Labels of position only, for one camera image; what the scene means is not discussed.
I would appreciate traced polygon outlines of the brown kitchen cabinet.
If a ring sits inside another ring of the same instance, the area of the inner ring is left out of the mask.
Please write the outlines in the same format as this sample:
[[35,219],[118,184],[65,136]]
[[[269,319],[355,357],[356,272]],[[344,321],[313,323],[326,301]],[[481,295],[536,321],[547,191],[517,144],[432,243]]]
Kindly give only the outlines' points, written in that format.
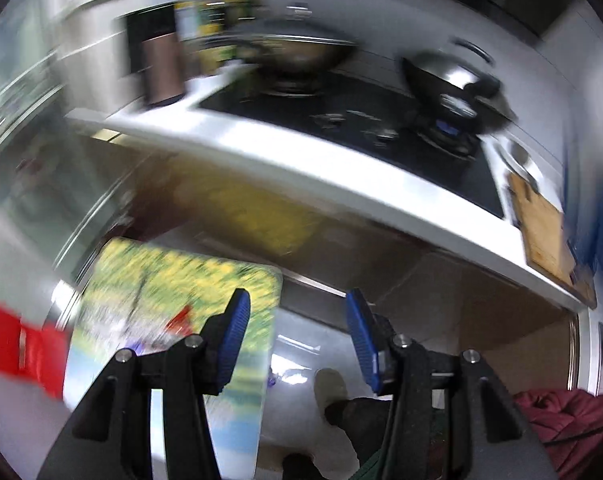
[[202,157],[232,182],[245,179],[247,188],[275,196],[271,204],[252,198],[239,210],[256,221],[262,240],[285,254],[292,250],[284,242],[287,235],[301,243],[327,240],[343,252],[356,249],[354,229],[411,236],[573,312],[578,318],[575,383],[589,391],[597,388],[602,353],[595,311],[527,263],[523,224],[495,142],[481,151],[501,214],[344,145],[202,107],[210,96],[236,82],[246,84],[252,75],[254,67],[234,64],[219,75],[189,81],[185,98],[168,106],[142,110],[133,101],[110,115],[75,107],[67,116],[85,127]]

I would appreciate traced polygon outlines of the brown cylindrical canister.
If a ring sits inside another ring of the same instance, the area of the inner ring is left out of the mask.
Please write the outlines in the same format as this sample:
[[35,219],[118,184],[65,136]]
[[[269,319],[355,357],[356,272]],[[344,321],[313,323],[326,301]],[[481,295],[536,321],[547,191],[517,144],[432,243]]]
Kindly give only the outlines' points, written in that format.
[[175,32],[142,42],[145,103],[160,107],[185,96],[181,44]]

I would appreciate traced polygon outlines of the wooden cutting board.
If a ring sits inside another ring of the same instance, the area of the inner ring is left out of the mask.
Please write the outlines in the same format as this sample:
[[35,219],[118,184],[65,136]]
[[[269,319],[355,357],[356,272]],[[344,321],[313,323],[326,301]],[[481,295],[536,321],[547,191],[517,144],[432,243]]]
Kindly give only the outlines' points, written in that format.
[[593,273],[573,257],[563,229],[563,214],[517,174],[511,172],[507,182],[527,264],[595,309]]

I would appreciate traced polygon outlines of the dark red jacket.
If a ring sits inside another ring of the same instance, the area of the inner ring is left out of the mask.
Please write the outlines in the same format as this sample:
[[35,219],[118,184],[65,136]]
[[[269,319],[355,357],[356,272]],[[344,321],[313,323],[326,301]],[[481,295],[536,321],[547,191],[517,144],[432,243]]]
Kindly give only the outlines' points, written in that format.
[[538,389],[514,401],[561,479],[603,479],[603,394]]

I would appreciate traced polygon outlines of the black gas stove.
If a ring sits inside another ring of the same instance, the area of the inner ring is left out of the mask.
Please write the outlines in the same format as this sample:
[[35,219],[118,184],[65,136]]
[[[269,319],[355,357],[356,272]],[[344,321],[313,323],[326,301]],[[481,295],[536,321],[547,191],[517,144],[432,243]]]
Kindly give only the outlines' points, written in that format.
[[330,74],[318,93],[286,96],[249,73],[207,96],[199,107],[351,148],[505,217],[477,134],[448,118],[428,116],[404,94]]

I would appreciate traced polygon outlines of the floral landscape floor mat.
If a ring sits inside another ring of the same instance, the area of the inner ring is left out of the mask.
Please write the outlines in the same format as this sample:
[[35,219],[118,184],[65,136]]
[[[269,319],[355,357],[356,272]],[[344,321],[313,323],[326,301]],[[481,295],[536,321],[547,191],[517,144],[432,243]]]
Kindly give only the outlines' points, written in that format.
[[75,408],[120,348],[170,347],[222,312],[235,289],[250,296],[250,318],[231,382],[205,400],[225,479],[254,478],[275,310],[283,278],[272,266],[152,246],[118,237],[100,251],[78,307],[62,398]]

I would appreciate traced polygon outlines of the black wok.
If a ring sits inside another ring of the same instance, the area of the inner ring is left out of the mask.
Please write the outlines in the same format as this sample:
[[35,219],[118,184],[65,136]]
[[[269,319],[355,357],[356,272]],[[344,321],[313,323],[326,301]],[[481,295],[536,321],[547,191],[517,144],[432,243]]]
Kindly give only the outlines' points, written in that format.
[[273,94],[312,96],[334,68],[352,58],[358,41],[313,17],[301,3],[286,12],[240,22],[228,30],[237,56],[258,66]]

